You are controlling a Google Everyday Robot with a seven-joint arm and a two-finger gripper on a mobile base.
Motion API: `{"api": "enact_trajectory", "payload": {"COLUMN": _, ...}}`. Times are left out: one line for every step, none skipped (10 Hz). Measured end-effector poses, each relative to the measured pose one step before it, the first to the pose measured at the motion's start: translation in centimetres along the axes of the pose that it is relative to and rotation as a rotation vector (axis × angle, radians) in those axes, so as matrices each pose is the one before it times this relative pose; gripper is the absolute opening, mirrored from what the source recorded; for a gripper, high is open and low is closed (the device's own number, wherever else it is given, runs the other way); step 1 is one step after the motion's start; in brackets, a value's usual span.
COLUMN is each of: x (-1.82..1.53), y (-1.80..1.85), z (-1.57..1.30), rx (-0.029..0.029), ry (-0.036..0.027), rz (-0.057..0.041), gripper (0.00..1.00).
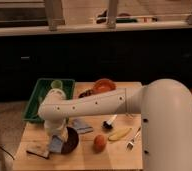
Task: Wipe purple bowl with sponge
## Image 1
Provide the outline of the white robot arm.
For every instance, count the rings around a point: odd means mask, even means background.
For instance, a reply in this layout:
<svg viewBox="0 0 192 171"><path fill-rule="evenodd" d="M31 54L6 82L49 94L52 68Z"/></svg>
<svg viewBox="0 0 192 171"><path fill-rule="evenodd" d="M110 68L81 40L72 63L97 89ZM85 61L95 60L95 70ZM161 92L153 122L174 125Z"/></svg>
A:
<svg viewBox="0 0 192 171"><path fill-rule="evenodd" d="M50 95L38 109L48 122L109 114L141 116L144 171L192 171L192 94L176 80L159 79L72 100Z"/></svg>

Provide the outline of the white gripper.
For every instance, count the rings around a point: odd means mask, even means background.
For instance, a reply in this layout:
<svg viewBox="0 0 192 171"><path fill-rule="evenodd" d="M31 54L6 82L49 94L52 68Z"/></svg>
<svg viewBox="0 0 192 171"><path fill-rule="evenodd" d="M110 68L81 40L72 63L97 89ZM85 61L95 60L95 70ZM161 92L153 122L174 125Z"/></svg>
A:
<svg viewBox="0 0 192 171"><path fill-rule="evenodd" d="M57 136L63 142L68 140L68 131L65 119L60 119L58 121L45 121L44 129L50 138Z"/></svg>

